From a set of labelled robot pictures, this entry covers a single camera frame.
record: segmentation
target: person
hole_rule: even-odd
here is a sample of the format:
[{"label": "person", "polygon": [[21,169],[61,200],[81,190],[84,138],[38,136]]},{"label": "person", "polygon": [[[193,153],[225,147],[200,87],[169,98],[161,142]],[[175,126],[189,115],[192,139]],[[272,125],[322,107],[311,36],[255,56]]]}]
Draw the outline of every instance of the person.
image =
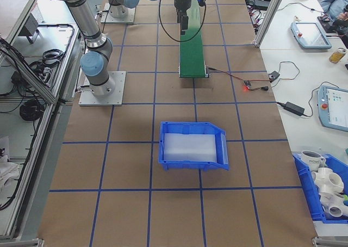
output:
[{"label": "person", "polygon": [[320,5],[332,21],[337,19],[346,20],[348,18],[348,10],[345,10],[348,0],[321,0]]}]

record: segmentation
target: green conveyor belt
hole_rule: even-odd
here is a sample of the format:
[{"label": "green conveyor belt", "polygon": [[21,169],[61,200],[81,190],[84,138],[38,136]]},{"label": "green conveyor belt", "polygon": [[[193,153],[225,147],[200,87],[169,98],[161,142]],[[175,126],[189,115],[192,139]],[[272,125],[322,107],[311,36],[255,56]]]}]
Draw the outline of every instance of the green conveyor belt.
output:
[{"label": "green conveyor belt", "polygon": [[[188,30],[180,40],[190,39],[200,28],[200,7],[198,1],[192,0],[191,8],[188,9]],[[180,77],[207,77],[203,55],[202,33],[199,32],[192,40],[180,43]]]}]

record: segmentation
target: blue storage bin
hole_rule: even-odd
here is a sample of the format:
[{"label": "blue storage bin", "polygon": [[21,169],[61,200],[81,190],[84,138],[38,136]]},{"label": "blue storage bin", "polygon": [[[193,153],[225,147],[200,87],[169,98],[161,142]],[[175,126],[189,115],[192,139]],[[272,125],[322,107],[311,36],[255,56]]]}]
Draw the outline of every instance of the blue storage bin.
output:
[{"label": "blue storage bin", "polygon": [[[166,133],[215,135],[216,163],[191,161],[190,159],[166,161],[164,159],[164,134]],[[209,122],[161,122],[158,162],[163,166],[164,170],[170,168],[202,169],[204,171],[217,168],[229,170],[226,132]]]},{"label": "blue storage bin", "polygon": [[[293,156],[313,221],[322,221],[326,224],[348,224],[347,217],[335,218],[324,212],[320,203],[318,188],[314,184],[308,165],[301,160],[300,153],[295,153]],[[342,178],[344,183],[344,194],[348,195],[348,165],[337,160],[332,155],[327,154],[322,156],[326,158],[327,166]]]}]

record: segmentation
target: floor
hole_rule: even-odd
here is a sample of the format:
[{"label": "floor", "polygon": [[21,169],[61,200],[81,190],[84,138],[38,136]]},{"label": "floor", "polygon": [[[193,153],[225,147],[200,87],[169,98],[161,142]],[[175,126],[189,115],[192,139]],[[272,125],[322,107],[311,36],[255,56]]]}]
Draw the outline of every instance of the floor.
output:
[{"label": "floor", "polygon": [[[161,14],[178,38],[172,2],[162,0]],[[206,64],[267,79],[244,0],[207,4]],[[46,245],[312,246],[315,230],[272,91],[245,91],[219,72],[180,79],[179,45],[158,23],[158,2],[141,0],[134,25],[104,31],[114,44],[109,70],[127,71],[123,105],[80,107],[77,95],[38,232]],[[224,129],[230,171],[164,171],[161,121]]]}]

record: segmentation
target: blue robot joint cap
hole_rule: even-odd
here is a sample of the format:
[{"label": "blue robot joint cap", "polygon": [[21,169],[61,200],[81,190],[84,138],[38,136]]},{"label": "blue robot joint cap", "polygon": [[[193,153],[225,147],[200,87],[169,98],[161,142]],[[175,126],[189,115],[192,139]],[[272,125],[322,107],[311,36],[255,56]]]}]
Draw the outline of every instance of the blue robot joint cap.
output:
[{"label": "blue robot joint cap", "polygon": [[95,77],[103,70],[104,60],[99,53],[90,51],[81,57],[80,65],[86,76]]}]

